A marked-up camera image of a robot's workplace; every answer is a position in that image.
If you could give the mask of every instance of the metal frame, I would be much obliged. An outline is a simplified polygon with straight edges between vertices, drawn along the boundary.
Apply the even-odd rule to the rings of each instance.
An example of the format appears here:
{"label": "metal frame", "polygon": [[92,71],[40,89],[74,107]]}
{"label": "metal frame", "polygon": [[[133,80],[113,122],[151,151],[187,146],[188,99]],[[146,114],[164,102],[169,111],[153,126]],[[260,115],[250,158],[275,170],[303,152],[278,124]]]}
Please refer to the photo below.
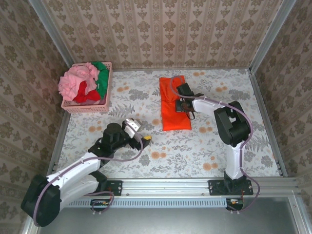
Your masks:
{"label": "metal frame", "polygon": [[[208,180],[223,178],[170,178],[170,179],[118,179],[122,180],[120,197],[132,198],[234,198],[236,195],[210,196]],[[290,177],[255,177],[260,184],[259,197],[289,197],[298,195],[295,178]],[[252,182],[254,194],[257,185]]]}
{"label": "metal frame", "polygon": [[[91,208],[90,198],[80,198],[68,205],[68,208]],[[226,198],[127,198],[116,197],[110,208],[226,208]]]}
{"label": "metal frame", "polygon": [[49,33],[59,53],[62,55],[66,65],[70,68],[74,64],[74,59],[69,53],[65,42],[63,41],[58,29],[53,23],[52,17],[49,15],[48,10],[45,8],[42,1],[29,0],[29,2],[42,22],[45,30]]}
{"label": "metal frame", "polygon": [[267,131],[267,134],[268,134],[268,139],[269,139],[269,142],[271,144],[273,155],[278,160],[278,164],[280,166],[279,169],[281,170],[282,175],[284,177],[287,177],[288,175],[287,175],[287,171],[286,171],[286,168],[285,168],[285,164],[284,164],[281,152],[279,150],[279,147],[277,145],[275,134],[274,134],[274,131],[273,131],[273,128],[272,128],[272,125],[271,125],[271,122],[270,122],[270,118],[269,118],[267,109],[265,107],[265,104],[264,104],[264,101],[263,101],[263,98],[262,98],[262,95],[261,95],[261,92],[260,92],[260,88],[259,88],[258,82],[257,82],[256,77],[255,77],[255,74],[252,74],[250,71],[248,71],[248,74],[249,74],[249,78],[250,78],[250,82],[252,83],[254,95],[255,95],[255,98],[257,100],[257,103],[258,103],[258,106],[259,106],[259,110],[260,110],[260,113],[261,113],[261,116],[262,116],[262,119],[263,119],[264,127],[265,127],[265,129]]}
{"label": "metal frame", "polygon": [[251,64],[250,69],[252,73],[255,73],[259,68],[262,60],[264,59],[266,53],[268,52],[270,46],[272,45],[273,41],[275,40],[279,30],[283,26],[288,14],[292,10],[296,0],[285,0],[281,3],[274,19],[272,20],[271,25],[268,28],[268,31],[262,40]]}
{"label": "metal frame", "polygon": [[311,222],[302,198],[293,195],[288,200],[299,233],[311,233]]}
{"label": "metal frame", "polygon": [[63,144],[64,144],[64,140],[65,140],[65,136],[66,136],[69,120],[70,120],[70,115],[71,114],[68,113],[67,111],[65,111],[63,115],[62,124],[60,125],[60,128],[59,128],[58,138],[55,142],[55,146],[52,152],[47,175],[51,174],[55,170],[54,167],[57,164],[56,162],[59,161],[60,153],[62,152],[62,148],[63,148]]}

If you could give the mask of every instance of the wall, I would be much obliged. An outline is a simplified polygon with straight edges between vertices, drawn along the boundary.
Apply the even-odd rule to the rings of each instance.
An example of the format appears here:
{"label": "wall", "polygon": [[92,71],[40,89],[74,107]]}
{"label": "wall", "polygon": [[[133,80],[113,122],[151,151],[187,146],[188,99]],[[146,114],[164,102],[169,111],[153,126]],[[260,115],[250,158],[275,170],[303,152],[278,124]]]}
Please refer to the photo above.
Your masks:
{"label": "wall", "polygon": [[18,233],[30,180],[47,171],[63,116],[58,80],[65,70],[29,3],[0,1],[0,233]]}
{"label": "wall", "polygon": [[248,67],[281,0],[43,0],[75,62]]}
{"label": "wall", "polygon": [[256,77],[288,173],[312,214],[312,1],[297,0]]}

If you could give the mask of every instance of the plastic basket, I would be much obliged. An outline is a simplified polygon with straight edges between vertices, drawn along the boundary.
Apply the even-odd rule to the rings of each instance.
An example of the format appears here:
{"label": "plastic basket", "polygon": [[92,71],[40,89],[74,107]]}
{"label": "plastic basket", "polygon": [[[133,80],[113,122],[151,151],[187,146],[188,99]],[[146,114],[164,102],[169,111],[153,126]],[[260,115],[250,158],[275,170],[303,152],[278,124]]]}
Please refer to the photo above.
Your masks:
{"label": "plastic basket", "polygon": [[[99,105],[81,105],[79,103],[76,103],[74,101],[65,101],[62,102],[62,108],[66,111],[68,111],[71,114],[74,113],[95,113],[95,112],[108,112],[109,110],[109,100],[111,95],[111,89],[112,89],[112,77],[113,77],[113,69],[112,69],[112,63],[111,62],[102,62],[107,69],[109,69],[109,77],[108,77],[108,87],[107,87],[107,93],[106,93],[106,101],[105,104]],[[74,66],[84,65],[85,63],[76,63]]]}

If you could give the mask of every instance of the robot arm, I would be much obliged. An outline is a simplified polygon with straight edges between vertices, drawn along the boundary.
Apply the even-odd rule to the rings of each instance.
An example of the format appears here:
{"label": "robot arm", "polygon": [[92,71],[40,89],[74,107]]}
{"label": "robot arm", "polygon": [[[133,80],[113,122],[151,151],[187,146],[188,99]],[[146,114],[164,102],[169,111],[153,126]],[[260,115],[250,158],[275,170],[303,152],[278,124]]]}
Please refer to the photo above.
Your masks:
{"label": "robot arm", "polygon": [[[202,94],[194,95],[187,83],[178,86],[177,90],[183,96],[202,96]],[[239,102],[233,101],[229,105],[243,112]],[[182,98],[176,101],[175,108],[177,112],[201,112],[215,117],[219,136],[227,145],[227,166],[224,173],[224,185],[228,192],[231,193],[238,181],[246,180],[240,169],[239,155],[241,144],[250,134],[250,127],[245,118],[229,107],[204,99]]]}
{"label": "robot arm", "polygon": [[[140,124],[133,119],[125,120],[122,126],[117,123],[108,124],[103,137],[98,139],[88,152],[76,162],[47,177],[36,175],[31,181],[21,208],[33,217],[38,196],[50,181],[58,178],[47,188],[39,203],[37,223],[44,227],[50,224],[69,203],[88,193],[105,191],[108,183],[107,177],[98,169],[108,163],[109,160],[98,160],[97,157],[113,158],[114,153],[126,145],[140,150],[141,144],[137,140],[137,136],[141,138],[143,148],[145,148],[149,145],[151,137],[139,135],[137,133],[139,128]],[[82,163],[68,171],[78,162]]]}

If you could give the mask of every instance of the clothes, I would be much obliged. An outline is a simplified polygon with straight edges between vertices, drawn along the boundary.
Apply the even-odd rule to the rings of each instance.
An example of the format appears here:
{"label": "clothes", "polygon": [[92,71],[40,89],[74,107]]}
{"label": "clothes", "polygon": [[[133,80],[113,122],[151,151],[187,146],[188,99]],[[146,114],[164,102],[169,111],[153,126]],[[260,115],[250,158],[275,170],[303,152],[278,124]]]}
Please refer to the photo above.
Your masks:
{"label": "clothes", "polygon": [[104,99],[100,99],[98,101],[86,100],[85,102],[80,103],[81,106],[90,106],[90,105],[105,105],[106,103],[106,95]]}
{"label": "clothes", "polygon": [[92,62],[92,65],[99,70],[98,80],[96,81],[97,91],[100,94],[101,99],[104,99],[107,93],[109,70],[101,62]]}
{"label": "clothes", "polygon": [[71,67],[58,83],[59,93],[66,101],[72,101],[78,94],[80,83],[86,81],[85,94],[96,89],[99,71],[91,63]]}
{"label": "clothes", "polygon": [[81,82],[79,86],[78,94],[74,98],[73,101],[77,103],[82,103],[82,102],[85,102],[86,100],[92,100],[92,101],[100,100],[101,97],[95,89],[85,94],[86,88],[87,88],[87,82],[86,81]]}
{"label": "clothes", "polygon": [[[176,87],[181,85],[182,82],[179,78],[173,80],[172,87],[176,90]],[[186,113],[176,112],[176,100],[179,99],[170,88],[170,78],[159,79],[160,98],[161,98],[161,118],[162,118],[162,130],[184,130],[192,129],[191,121],[187,117]]]}

